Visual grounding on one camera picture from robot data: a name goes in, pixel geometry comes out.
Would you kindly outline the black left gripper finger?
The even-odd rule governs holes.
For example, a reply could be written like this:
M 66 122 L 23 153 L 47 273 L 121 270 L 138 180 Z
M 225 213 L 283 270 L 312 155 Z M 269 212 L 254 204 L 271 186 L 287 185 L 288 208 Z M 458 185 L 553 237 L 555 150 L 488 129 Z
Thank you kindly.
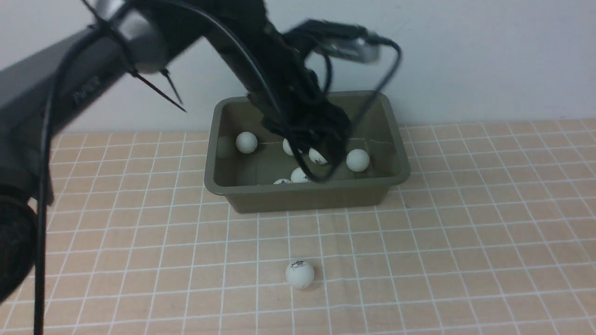
M 309 140 L 309 138 L 305 137 L 305 136 L 301 136 L 301 135 L 295 135 L 295 147 L 296 149 L 298 149 L 298 152 L 303 155 L 303 154 L 309 154 L 309 149 L 310 148 L 314 148 L 315 150 L 317 150 L 319 153 L 321 153 L 316 146 L 313 145 L 313 142 L 311 142 Z M 291 158 L 296 160 L 295 155 L 289 155 Z
M 347 156 L 347 146 L 351 131 L 323 131 L 321 140 L 321 155 L 337 169 Z

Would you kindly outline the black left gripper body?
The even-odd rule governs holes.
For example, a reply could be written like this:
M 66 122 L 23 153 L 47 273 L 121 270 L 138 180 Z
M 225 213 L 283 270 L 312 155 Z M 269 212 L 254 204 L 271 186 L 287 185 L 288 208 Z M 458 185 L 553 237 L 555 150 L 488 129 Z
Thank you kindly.
M 311 104 L 302 99 L 302 95 L 288 88 L 275 88 L 283 117 L 271 104 L 264 89 L 247 91 L 249 102 L 263 115 L 260 123 L 271 133 L 285 136 L 282 121 L 285 121 L 293 135 L 309 138 L 313 145 L 321 144 L 323 131 L 349 131 L 351 121 L 345 111 L 324 98 Z

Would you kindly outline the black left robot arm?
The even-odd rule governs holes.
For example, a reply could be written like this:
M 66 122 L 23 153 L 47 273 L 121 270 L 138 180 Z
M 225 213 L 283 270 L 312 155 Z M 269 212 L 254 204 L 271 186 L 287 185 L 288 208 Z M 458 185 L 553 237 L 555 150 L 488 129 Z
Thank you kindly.
M 351 130 L 305 59 L 333 38 L 307 20 L 285 33 L 262 0 L 99 0 L 96 22 L 1 72 L 1 300 L 45 262 L 45 210 L 54 200 L 51 139 L 122 76 L 166 74 L 206 38 L 263 113 L 268 131 L 332 165 Z

